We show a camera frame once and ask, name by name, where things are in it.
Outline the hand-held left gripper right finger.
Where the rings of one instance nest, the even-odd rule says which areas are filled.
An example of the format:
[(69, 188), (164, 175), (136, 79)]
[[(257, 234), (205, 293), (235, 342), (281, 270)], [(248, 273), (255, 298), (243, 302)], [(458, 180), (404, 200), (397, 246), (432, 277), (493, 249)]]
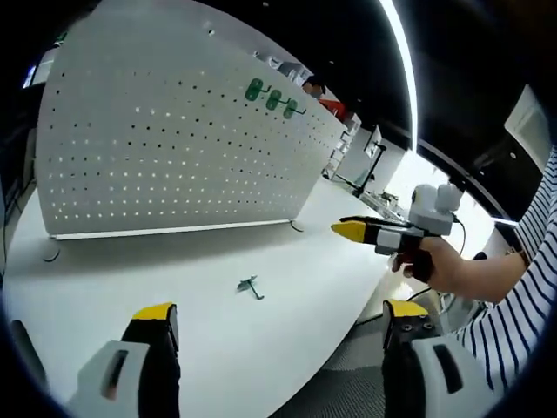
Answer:
[(476, 359), (413, 301), (383, 302), (386, 417), (483, 417), (490, 387)]

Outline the person's right hand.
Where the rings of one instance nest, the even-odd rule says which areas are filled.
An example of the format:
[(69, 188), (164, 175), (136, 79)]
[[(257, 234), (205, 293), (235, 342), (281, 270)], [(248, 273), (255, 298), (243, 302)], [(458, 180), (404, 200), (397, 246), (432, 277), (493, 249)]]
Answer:
[(416, 279), (432, 289), (456, 293), (463, 259), (444, 239), (426, 237), (418, 249), (397, 253), (393, 259), (393, 273), (402, 270), (407, 278)]

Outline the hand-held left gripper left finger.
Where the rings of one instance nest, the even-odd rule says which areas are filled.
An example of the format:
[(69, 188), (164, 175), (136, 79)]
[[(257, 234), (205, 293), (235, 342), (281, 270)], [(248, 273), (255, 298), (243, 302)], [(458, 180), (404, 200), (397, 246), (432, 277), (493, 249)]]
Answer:
[(177, 305), (145, 307), (79, 370), (73, 417), (179, 417)]

